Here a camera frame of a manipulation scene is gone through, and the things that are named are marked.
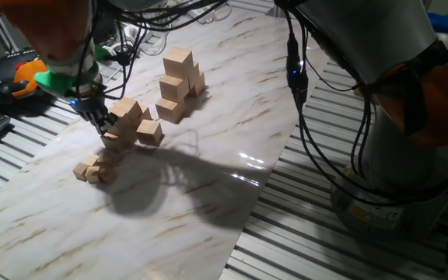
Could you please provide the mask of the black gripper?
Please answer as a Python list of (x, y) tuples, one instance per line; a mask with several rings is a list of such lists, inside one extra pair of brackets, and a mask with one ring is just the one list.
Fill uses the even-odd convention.
[(107, 111), (102, 96), (93, 96), (85, 99), (72, 99), (69, 101), (72, 109), (85, 121), (88, 121), (98, 132), (104, 135), (103, 128), (110, 128), (117, 123), (118, 116)]

